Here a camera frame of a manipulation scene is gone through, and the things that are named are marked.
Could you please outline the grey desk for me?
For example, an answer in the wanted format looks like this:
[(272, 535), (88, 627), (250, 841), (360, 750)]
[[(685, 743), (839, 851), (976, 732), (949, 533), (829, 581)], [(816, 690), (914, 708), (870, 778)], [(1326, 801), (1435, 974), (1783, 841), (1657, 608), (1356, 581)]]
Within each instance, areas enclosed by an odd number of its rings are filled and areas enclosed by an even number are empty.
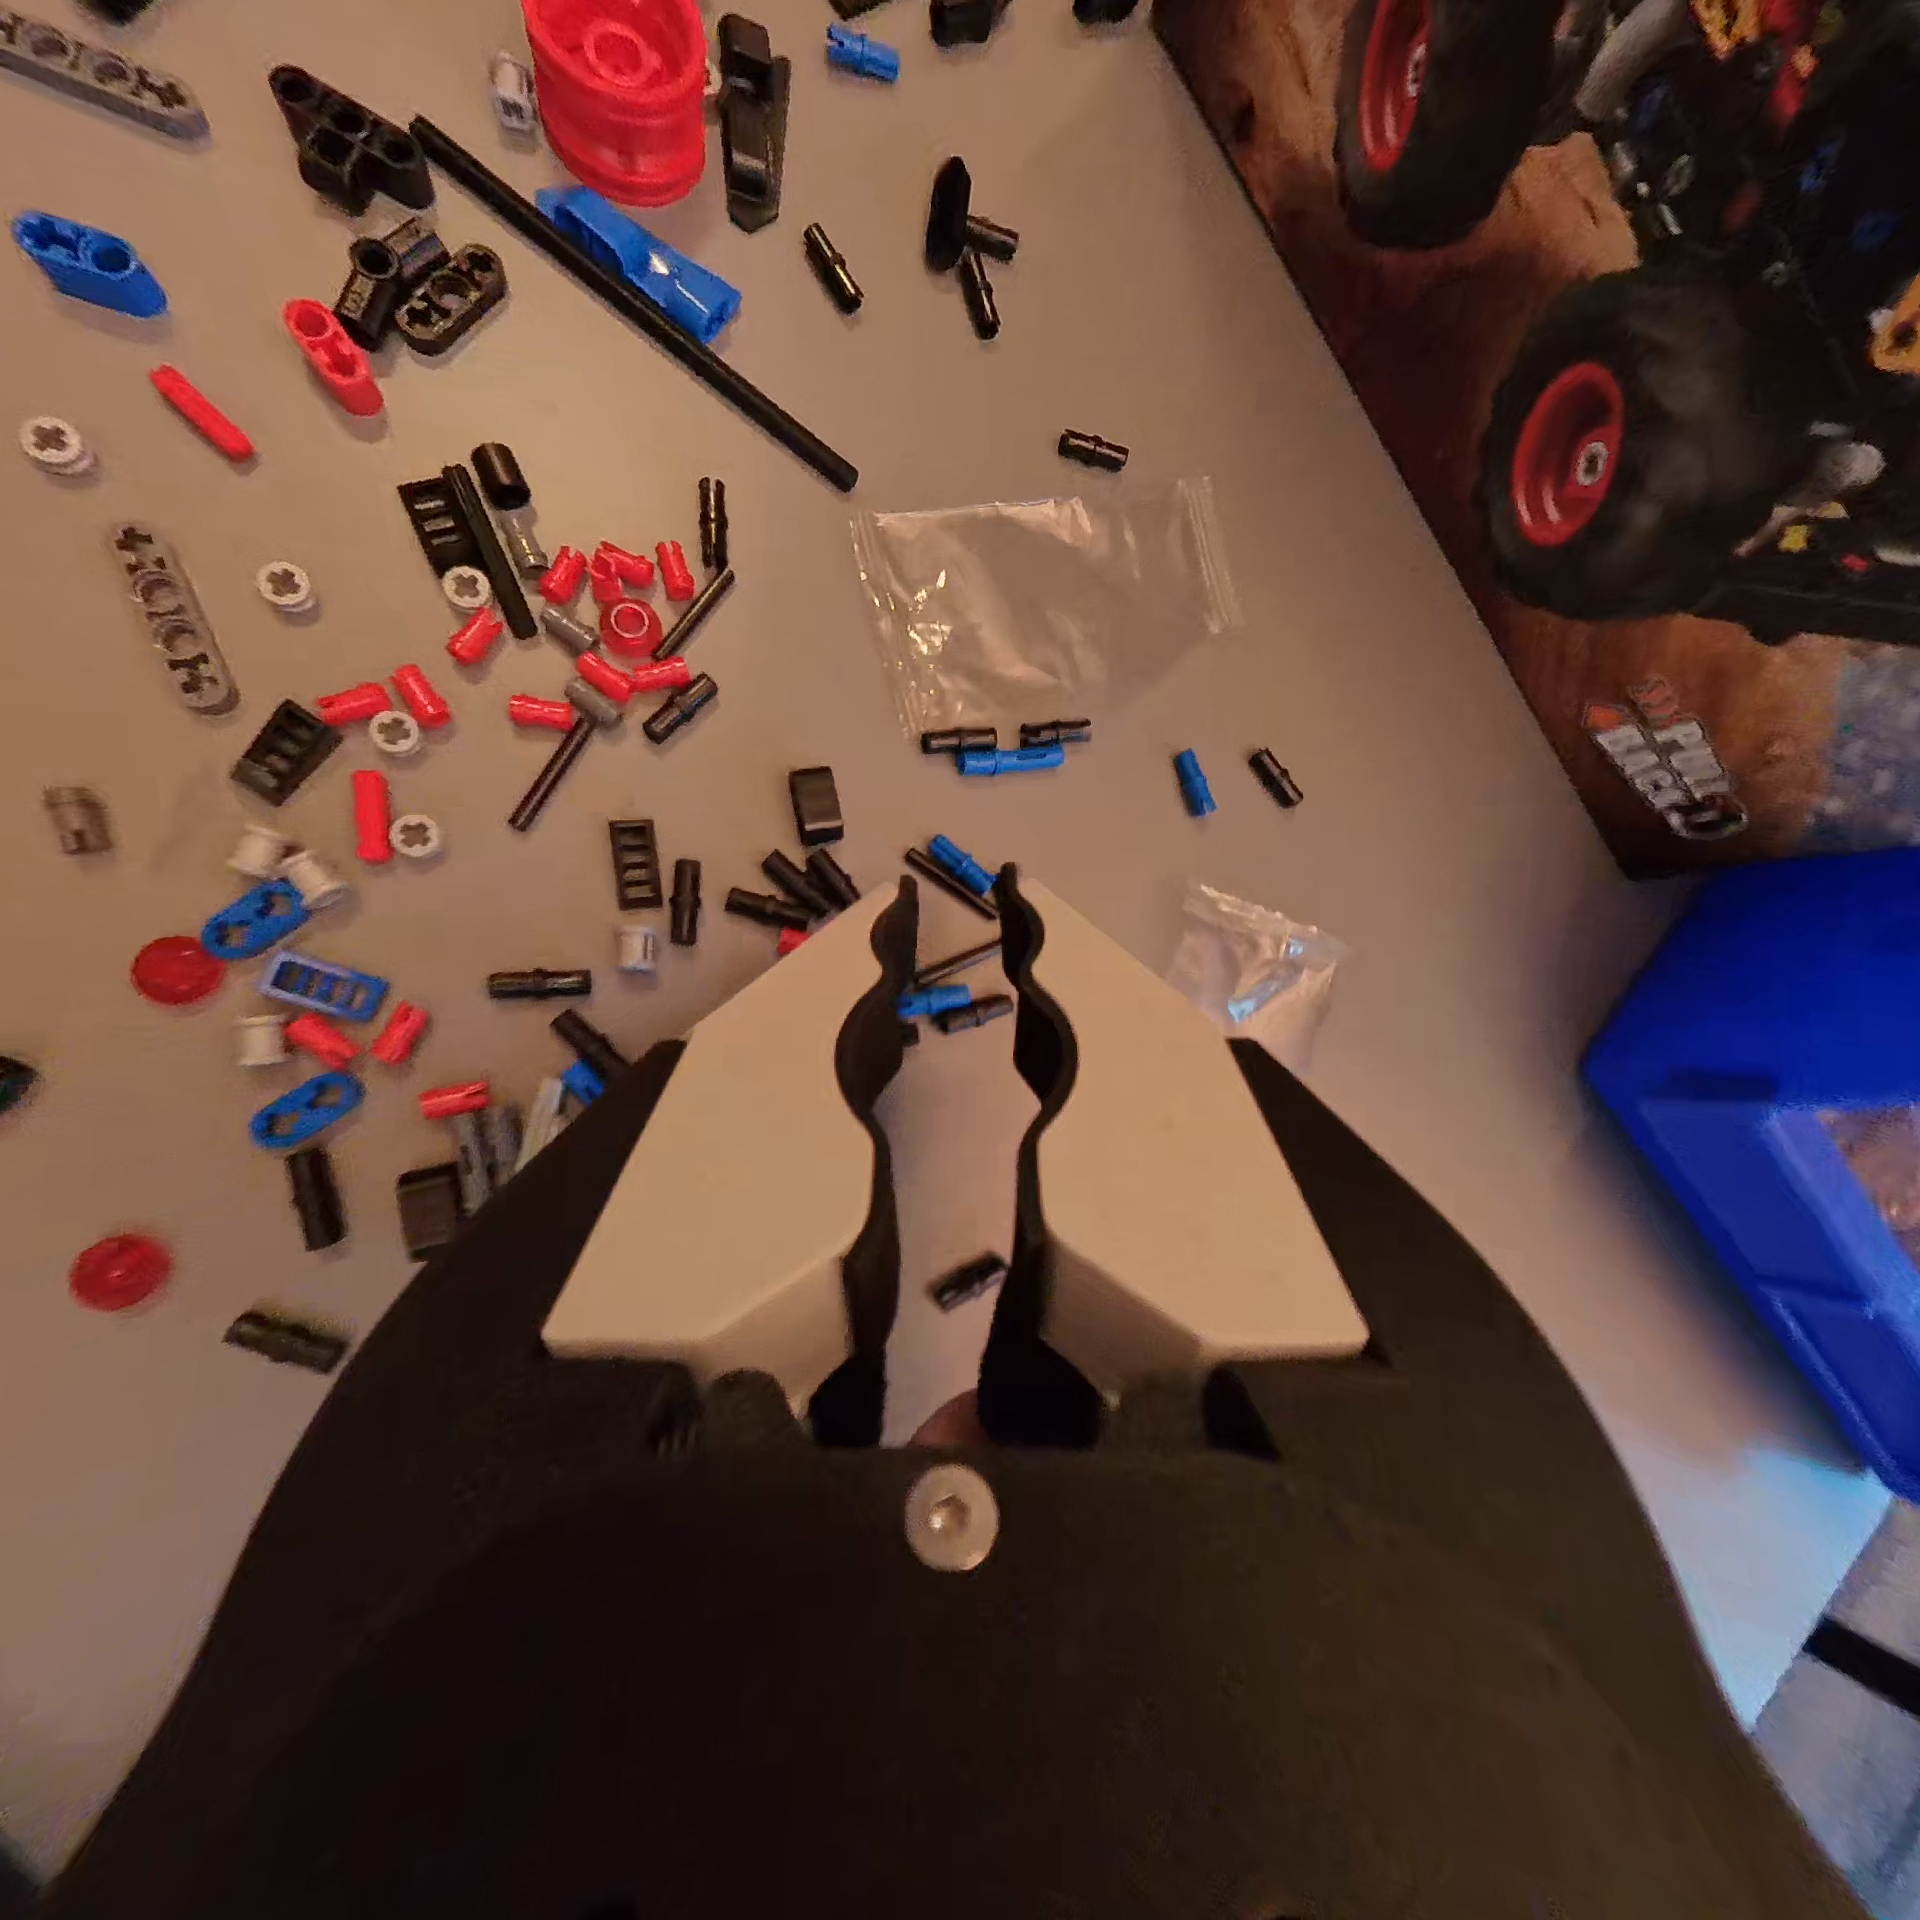
[[(255, 1304), (363, 1336), (407, 1279), (399, 1171), (440, 1162), (417, 1087), (530, 1101), (563, 1059), (497, 967), (591, 967), (623, 1049), (772, 962), (723, 911), (789, 846), (787, 773), (829, 763), (841, 864), (901, 876), (941, 829), (1017, 858), (1157, 974), (1190, 878), (1344, 944), (1308, 1087), (1503, 1272), (1606, 1422), (1740, 1721), (1788, 1671), (1883, 1514), (1883, 1491), (1657, 1200), (1581, 1093), (1577, 1053), (1663, 937), (1679, 888), (1630, 884), (1535, 729), (1283, 260), (1152, 33), (1083, 37), (1017, 4), (969, 58), (892, 6), (895, 87), (832, 75), (823, 4), (744, 4), (795, 55), (783, 215), (727, 224), (705, 178), (657, 224), (744, 293), (727, 358), (859, 468), (823, 486), (482, 209), (436, 189), (449, 245), (507, 260), (461, 349), (379, 362), (345, 419), (280, 325), (329, 300), (350, 230), (297, 175), (268, 68), (435, 117), (521, 191), (488, 61), (517, 4), (170, 4), (133, 55), (211, 124), (178, 145), (3, 78), (3, 220), (123, 234), (170, 313), (66, 300), (3, 242), (3, 1053), (40, 1070), (3, 1119), (3, 1836), (40, 1873), (90, 1828), (178, 1686), (322, 1380), (225, 1345)], [(1018, 231), (990, 264), (998, 336), (923, 268), (946, 157)], [(803, 259), (820, 222), (865, 304)], [(230, 464), (152, 393), (175, 366), (258, 456)], [(15, 444), (71, 421), (53, 478)], [(852, 513), (1096, 493), (1059, 430), (1129, 444), (1123, 483), (1207, 473), (1241, 627), (1123, 704), (1059, 778), (961, 779), (897, 729), (852, 563)], [(108, 535), (173, 542), (238, 687), (178, 708)], [(566, 739), (572, 651), (640, 599), (712, 708), (652, 743), (631, 694), (531, 827), (517, 803)], [(375, 755), (365, 723), (288, 803), (231, 779), (280, 702), (353, 687), (399, 708), (403, 663), (448, 723)], [(126, 979), (250, 891), (245, 818), (310, 841), (350, 888), (289, 948), (432, 1010), (405, 1069), (360, 1069), (326, 1133), (345, 1239), (308, 1249), (289, 1174), (247, 1118), (318, 1065), (247, 1070), (260, 961), (178, 1013)]]

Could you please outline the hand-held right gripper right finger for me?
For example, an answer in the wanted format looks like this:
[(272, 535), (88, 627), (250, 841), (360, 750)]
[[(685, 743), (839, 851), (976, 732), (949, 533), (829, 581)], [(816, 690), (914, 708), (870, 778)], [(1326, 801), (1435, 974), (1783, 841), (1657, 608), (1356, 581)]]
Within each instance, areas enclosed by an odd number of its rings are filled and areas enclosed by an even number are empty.
[(1035, 1112), (976, 1379), (986, 1437), (1091, 1445), (1158, 1379), (1360, 1354), (1360, 1308), (1230, 1042), (1017, 864), (995, 903)]

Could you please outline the red wheel hub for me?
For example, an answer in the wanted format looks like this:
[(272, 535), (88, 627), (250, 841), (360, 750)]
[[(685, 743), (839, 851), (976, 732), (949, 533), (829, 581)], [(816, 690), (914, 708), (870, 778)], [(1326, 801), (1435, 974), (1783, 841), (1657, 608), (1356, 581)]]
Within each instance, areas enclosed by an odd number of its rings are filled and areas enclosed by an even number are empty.
[(521, 4), (542, 130), (621, 204), (674, 204), (705, 174), (707, 28), (695, 4)]

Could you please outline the black angular brick cluster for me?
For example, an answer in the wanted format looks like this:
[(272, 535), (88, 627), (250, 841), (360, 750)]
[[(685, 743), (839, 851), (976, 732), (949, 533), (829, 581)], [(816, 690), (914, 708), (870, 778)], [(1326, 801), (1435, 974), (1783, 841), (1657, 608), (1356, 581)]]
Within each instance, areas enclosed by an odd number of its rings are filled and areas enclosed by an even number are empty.
[(761, 231), (779, 215), (795, 64), (774, 53), (765, 22), (742, 12), (719, 17), (716, 53), (727, 220)]

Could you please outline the red connector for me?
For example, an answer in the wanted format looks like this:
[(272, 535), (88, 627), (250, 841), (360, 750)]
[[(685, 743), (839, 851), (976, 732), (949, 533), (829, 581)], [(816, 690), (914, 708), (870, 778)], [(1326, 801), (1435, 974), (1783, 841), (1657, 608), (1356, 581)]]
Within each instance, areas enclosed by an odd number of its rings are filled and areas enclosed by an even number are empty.
[(310, 297), (288, 300), (280, 307), (280, 324), (322, 396), (329, 396), (350, 419), (379, 419), (385, 412), (365, 349), (326, 304)]

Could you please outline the toy truck set box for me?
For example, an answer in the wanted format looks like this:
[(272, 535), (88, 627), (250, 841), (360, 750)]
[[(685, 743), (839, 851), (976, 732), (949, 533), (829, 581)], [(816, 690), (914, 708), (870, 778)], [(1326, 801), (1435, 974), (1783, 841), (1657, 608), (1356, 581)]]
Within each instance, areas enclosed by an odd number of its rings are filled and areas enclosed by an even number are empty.
[(1916, 846), (1916, 4), (1157, 4), (1621, 872)]

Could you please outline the black connector brick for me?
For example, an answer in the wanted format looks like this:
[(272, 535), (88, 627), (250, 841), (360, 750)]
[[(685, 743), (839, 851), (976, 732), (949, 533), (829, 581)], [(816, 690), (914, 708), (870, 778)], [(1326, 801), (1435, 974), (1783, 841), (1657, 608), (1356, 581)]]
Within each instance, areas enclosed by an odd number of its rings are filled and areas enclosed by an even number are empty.
[(488, 245), (448, 248), (421, 220), (350, 242), (350, 275), (334, 321), (360, 349), (405, 342), (421, 358), (443, 358), (510, 293), (507, 264)]

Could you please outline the black cross-hole connector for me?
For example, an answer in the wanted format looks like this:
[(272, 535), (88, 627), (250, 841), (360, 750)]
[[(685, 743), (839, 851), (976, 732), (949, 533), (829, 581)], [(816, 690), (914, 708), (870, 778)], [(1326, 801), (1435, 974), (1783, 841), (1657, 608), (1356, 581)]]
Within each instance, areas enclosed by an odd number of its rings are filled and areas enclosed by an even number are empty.
[(983, 342), (998, 336), (990, 264), (1011, 264), (1017, 259), (1018, 231), (973, 211), (973, 174), (963, 157), (946, 157), (931, 187), (923, 268), (956, 280), (973, 336)]

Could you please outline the dark grey thin beam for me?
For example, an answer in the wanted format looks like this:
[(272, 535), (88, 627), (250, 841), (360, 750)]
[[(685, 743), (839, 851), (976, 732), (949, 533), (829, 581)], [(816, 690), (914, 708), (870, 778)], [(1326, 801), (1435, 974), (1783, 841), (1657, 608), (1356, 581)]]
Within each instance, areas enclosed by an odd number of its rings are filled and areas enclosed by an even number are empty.
[(108, 548), (178, 708), (230, 718), (238, 687), (173, 542), (148, 523), (118, 523)]

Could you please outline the blue curved brick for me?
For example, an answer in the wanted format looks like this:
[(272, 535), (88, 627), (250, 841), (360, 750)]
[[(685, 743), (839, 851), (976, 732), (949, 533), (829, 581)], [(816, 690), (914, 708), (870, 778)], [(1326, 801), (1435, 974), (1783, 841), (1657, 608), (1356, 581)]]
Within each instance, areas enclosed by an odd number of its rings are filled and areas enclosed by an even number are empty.
[(700, 342), (716, 346), (724, 325), (737, 317), (737, 287), (648, 231), (593, 189), (580, 182), (550, 187), (535, 191), (535, 204), (550, 224), (586, 248), (593, 264), (623, 276), (623, 285), (643, 293)]

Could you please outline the long black axle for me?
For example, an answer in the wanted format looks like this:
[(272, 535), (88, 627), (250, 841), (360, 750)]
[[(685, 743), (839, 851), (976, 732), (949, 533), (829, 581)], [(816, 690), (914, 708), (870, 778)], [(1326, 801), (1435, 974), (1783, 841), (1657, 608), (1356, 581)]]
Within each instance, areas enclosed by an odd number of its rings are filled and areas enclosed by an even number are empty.
[(732, 412), (751, 421), (761, 433), (795, 454), (810, 473), (826, 480), (835, 493), (852, 493), (859, 468), (795, 419), (774, 396), (756, 390), (727, 358), (707, 349), (683, 324), (669, 321), (652, 300), (631, 287), (615, 271), (602, 268), (578, 242), (566, 238), (535, 202), (498, 178), (480, 157), (461, 148), (435, 120), (416, 114), (407, 124), (432, 171), (449, 178), (476, 204), (493, 211), (498, 224), (520, 234), (531, 250), (552, 260), (566, 276), (587, 292), (602, 307), (631, 324), (658, 351), (678, 362), (700, 385), (723, 397)]

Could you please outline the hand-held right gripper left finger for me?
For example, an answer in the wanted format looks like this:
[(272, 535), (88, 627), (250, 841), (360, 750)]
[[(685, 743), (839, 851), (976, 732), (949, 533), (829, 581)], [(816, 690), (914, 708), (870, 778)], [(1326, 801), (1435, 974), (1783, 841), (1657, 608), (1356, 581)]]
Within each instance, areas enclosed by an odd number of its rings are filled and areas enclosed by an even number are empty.
[(904, 1060), (912, 878), (835, 913), (690, 1034), (572, 1265), (555, 1359), (774, 1379), (820, 1442), (875, 1445), (901, 1295), (877, 1101)]

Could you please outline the pile of small mixed bricks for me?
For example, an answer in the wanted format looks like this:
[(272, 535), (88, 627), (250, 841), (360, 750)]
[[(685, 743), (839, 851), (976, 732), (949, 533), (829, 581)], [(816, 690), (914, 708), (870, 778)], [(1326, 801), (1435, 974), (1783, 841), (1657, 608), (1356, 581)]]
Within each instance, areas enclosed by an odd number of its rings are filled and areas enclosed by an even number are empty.
[[(513, 702), (517, 724), (542, 724), (550, 708), (558, 711), (566, 739), (542, 766), (513, 814), (513, 833), (531, 827), (550, 793), (575, 763), (575, 750), (591, 739), (602, 739), (603, 723), (616, 723), (631, 694), (652, 699), (662, 691), (657, 711), (648, 716), (643, 736), (658, 743), (695, 723), (700, 711), (712, 708), (719, 687), (705, 671), (693, 671), (683, 659), (685, 640), (695, 632), (707, 608), (732, 588), (732, 572), (719, 572), (705, 581), (702, 599), (683, 608), (675, 627), (658, 636), (658, 619), (640, 599), (615, 599), (598, 630), (580, 627), (563, 612), (563, 564), (542, 579), (550, 603), (538, 613), (538, 627), (580, 645), (572, 651), (572, 683), (566, 702)], [(310, 779), (322, 760), (336, 750), (343, 729), (365, 723), (365, 739), (375, 755), (396, 748), (396, 729), (405, 736), (405, 748), (417, 748), (417, 736), (436, 732), (448, 723), (443, 702), (435, 687), (416, 670), (416, 663), (396, 667), (389, 675), (399, 694), (392, 704), (382, 687), (353, 687), (341, 699), (326, 694), (318, 702), (322, 711), (308, 711), (299, 702), (280, 702), (275, 718), (255, 739), (255, 743), (235, 760), (231, 779), (238, 790), (255, 793), (260, 803), (288, 803), (289, 793)], [(326, 1133), (360, 1112), (365, 1085), (360, 1069), (385, 1060), (405, 1069), (432, 1028), (432, 1010), (396, 1000), (392, 979), (336, 967), (318, 952), (297, 952), (289, 940), (310, 928), (315, 913), (336, 903), (350, 891), (326, 861), (318, 861), (310, 841), (297, 841), (276, 823), (245, 818), (242, 850), (230, 854), (230, 867), (250, 878), (250, 891), (225, 901), (192, 937), (166, 933), (148, 940), (129, 957), (129, 989), (152, 1006), (185, 1010), (222, 993), (230, 974), (242, 962), (260, 961), (250, 993), (275, 1001), (275, 1013), (242, 1018), (238, 1065), (247, 1070), (288, 1069), (304, 1053), (308, 1065), (322, 1070), (308, 1073), (297, 1085), (276, 1087), (275, 1096), (247, 1118), (250, 1146), (272, 1157), (289, 1174), (289, 1206), (299, 1224), (308, 1249), (329, 1249), (345, 1239), (343, 1200), (334, 1181), (334, 1162), (326, 1157)], [(956, 888), (986, 913), (998, 913), (995, 884), (946, 838), (934, 835), (931, 850), (909, 850), (909, 864), (919, 858), (923, 876), (955, 878)], [(749, 921), (779, 925), (779, 952), (795, 952), (823, 930), (835, 913), (859, 903), (862, 896), (848, 891), (852, 878), (839, 861), (816, 846), (808, 858), (808, 876), (829, 878), (829, 891), (812, 901), (803, 899), (803, 876), (795, 861), (779, 864), (767, 858), (767, 878), (787, 896), (755, 896), (735, 888), (724, 911)], [(946, 983), (946, 974), (909, 974), (909, 985)], [(965, 1010), (931, 1018), (941, 1033), (963, 1033), (983, 1018), (1011, 1016), (1017, 996), (973, 1000)], [(674, 1070), (685, 1039), (669, 1039), (648, 1053), (648, 1070)], [(443, 1249), (449, 1258), (493, 1258), (493, 1242), (480, 1243), (475, 1234), (491, 1222), (488, 1209), (503, 1199), (510, 1174), (525, 1166), (538, 1166), (535, 1142), (538, 1112), (530, 1111), (521, 1133), (517, 1137), (525, 1153), (520, 1162), (497, 1153), (497, 1129), (503, 1111), (493, 1101), (491, 1081), (464, 1081), (449, 1087), (417, 1087), (421, 1119), (456, 1129), (461, 1166), (417, 1168), (432, 1171), (435, 1181), (417, 1181), (416, 1171), (403, 1180), (403, 1213), (426, 1218), (429, 1229), (440, 1218), (440, 1200), (449, 1206), (456, 1230), (426, 1242), (426, 1249)]]

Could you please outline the small blue connector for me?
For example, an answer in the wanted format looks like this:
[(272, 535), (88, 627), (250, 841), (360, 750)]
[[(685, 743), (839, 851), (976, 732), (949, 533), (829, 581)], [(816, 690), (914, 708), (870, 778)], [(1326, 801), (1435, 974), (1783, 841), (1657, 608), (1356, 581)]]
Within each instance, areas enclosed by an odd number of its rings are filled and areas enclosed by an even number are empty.
[(170, 297), (129, 242), (53, 211), (14, 215), (15, 250), (61, 293), (129, 321), (159, 321)]

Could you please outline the blue plastic bin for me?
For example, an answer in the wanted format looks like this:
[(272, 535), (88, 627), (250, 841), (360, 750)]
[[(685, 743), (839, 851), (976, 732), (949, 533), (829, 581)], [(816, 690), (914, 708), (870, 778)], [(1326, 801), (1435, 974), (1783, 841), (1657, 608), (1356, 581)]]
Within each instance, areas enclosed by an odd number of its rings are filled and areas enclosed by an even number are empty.
[(1834, 1137), (1916, 1118), (1916, 850), (1708, 876), (1581, 1079), (1862, 1462), (1916, 1503), (1916, 1258)]

